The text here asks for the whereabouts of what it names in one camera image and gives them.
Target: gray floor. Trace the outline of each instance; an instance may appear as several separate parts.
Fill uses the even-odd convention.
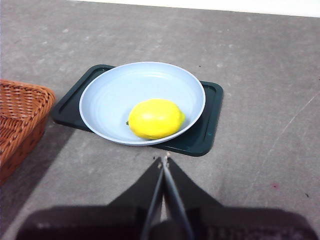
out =
[[[158,61],[224,89],[211,151],[172,153],[227,206],[282,208],[320,234],[320,18],[88,3],[1,1],[1,77],[57,100],[91,66]],[[54,124],[1,187],[1,235],[33,211],[107,204],[164,156]]]

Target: dark green tray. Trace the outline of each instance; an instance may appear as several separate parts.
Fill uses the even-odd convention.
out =
[[[91,132],[80,116],[80,97],[92,80],[112,68],[114,66],[109,65],[91,67],[53,108],[53,120],[58,124]],[[201,84],[205,92],[205,106],[198,121],[180,136],[152,147],[194,157],[203,156],[210,151],[215,139],[223,89],[212,82],[201,81]]]

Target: wicker basket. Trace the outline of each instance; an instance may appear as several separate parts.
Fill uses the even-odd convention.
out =
[[[46,87],[0,80],[0,185],[37,145],[54,101]]]

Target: yellow lemon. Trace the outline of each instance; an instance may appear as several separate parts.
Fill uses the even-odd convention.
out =
[[[138,103],[127,124],[138,137],[155,140],[175,134],[184,121],[184,113],[174,102],[154,98]]]

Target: plate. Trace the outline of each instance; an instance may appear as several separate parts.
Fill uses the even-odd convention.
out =
[[[140,138],[126,122],[132,108],[145,100],[173,101],[185,114],[180,130],[157,140]],[[201,116],[206,95],[200,81],[185,69],[163,62],[133,62],[112,68],[95,78],[79,101],[80,116],[97,135],[118,144],[148,146],[171,140],[188,130]]]

